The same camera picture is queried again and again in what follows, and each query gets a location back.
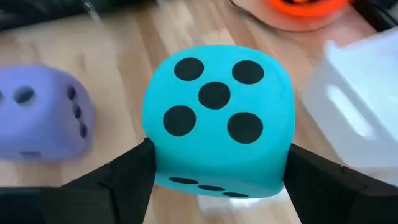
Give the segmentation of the white plastic bin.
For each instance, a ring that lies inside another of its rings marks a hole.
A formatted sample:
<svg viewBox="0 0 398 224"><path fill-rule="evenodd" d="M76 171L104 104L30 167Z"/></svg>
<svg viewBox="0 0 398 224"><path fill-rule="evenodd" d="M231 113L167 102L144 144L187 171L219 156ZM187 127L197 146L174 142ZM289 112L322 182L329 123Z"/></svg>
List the white plastic bin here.
<svg viewBox="0 0 398 224"><path fill-rule="evenodd" d="M343 164L398 186L398 26L327 42L302 103Z"/></svg>

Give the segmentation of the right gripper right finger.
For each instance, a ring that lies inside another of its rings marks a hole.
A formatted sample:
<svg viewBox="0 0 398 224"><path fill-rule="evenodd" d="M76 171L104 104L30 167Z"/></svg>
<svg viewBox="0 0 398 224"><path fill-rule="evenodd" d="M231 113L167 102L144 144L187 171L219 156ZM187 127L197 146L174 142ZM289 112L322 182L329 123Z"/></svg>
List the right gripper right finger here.
<svg viewBox="0 0 398 224"><path fill-rule="evenodd" d="M398 224L398 187L295 144L284 185L302 224Z"/></svg>

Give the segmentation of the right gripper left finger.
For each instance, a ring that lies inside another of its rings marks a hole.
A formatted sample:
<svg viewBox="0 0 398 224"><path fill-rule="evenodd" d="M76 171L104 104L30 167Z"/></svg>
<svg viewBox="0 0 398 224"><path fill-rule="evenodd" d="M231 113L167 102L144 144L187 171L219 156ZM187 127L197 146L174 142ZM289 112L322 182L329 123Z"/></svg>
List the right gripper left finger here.
<svg viewBox="0 0 398 224"><path fill-rule="evenodd" d="M0 224L143 224L155 179L149 138L60 187L0 187Z"/></svg>

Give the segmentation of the orange pumpkin bucket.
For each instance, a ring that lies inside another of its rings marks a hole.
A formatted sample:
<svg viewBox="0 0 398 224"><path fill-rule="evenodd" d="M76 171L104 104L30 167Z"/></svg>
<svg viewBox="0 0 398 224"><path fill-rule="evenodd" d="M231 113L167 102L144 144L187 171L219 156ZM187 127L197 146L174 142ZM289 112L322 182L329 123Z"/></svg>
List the orange pumpkin bucket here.
<svg viewBox="0 0 398 224"><path fill-rule="evenodd" d="M265 25L287 32L324 28L350 12L354 0L229 0Z"/></svg>

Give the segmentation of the teal foam die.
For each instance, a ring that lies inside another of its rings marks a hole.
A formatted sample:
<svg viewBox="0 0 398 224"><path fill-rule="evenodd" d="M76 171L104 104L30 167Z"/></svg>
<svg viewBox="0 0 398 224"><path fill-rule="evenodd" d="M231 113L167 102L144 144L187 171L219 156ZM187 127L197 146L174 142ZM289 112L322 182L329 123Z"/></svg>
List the teal foam die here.
<svg viewBox="0 0 398 224"><path fill-rule="evenodd" d="M283 189L295 132L292 82L258 50L190 47L156 69L142 126L155 146L158 185L215 197L270 197Z"/></svg>

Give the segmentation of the purple foam die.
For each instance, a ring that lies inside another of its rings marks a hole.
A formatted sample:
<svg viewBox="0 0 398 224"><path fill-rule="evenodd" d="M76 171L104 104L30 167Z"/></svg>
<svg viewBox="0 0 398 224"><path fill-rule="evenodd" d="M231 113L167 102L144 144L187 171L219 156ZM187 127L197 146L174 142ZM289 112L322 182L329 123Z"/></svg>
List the purple foam die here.
<svg viewBox="0 0 398 224"><path fill-rule="evenodd" d="M91 148L95 108L71 74L43 64L0 67L0 158L71 159Z"/></svg>

